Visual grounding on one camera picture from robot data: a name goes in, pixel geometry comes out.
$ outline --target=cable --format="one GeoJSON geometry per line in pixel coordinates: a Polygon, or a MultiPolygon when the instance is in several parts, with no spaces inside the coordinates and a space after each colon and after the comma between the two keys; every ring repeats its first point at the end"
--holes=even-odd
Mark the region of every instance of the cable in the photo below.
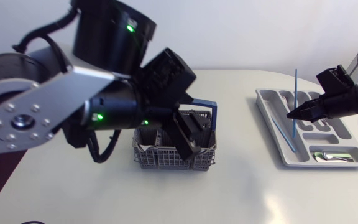
{"type": "Polygon", "coordinates": [[[46,26],[40,27],[32,32],[28,33],[22,41],[18,45],[13,45],[12,48],[19,53],[24,53],[27,50],[27,45],[31,40],[34,40],[37,37],[41,37],[43,35],[50,34],[55,32],[56,30],[62,29],[67,26],[71,21],[74,20],[78,13],[77,7],[73,7],[70,9],[70,12],[60,20],[48,24],[46,26]]]}
{"type": "Polygon", "coordinates": [[[52,38],[50,38],[48,35],[42,35],[40,36],[40,38],[44,39],[46,42],[48,42],[48,44],[50,45],[50,48],[52,49],[53,53],[56,56],[56,60],[59,63],[60,66],[60,71],[62,73],[66,73],[67,72],[67,64],[65,61],[65,58],[62,54],[62,50],[60,49],[60,47],[56,44],[55,41],[52,40],[52,38]]]}
{"type": "Polygon", "coordinates": [[[94,131],[89,132],[89,139],[86,143],[89,148],[89,152],[91,153],[91,156],[93,160],[97,163],[103,163],[106,162],[107,159],[109,159],[111,153],[113,152],[114,148],[116,147],[116,143],[118,140],[118,137],[121,133],[121,130],[115,130],[112,137],[110,137],[110,143],[107,146],[107,148],[104,150],[102,154],[99,152],[99,144],[98,144],[98,138],[96,137],[96,133],[94,131]]]}

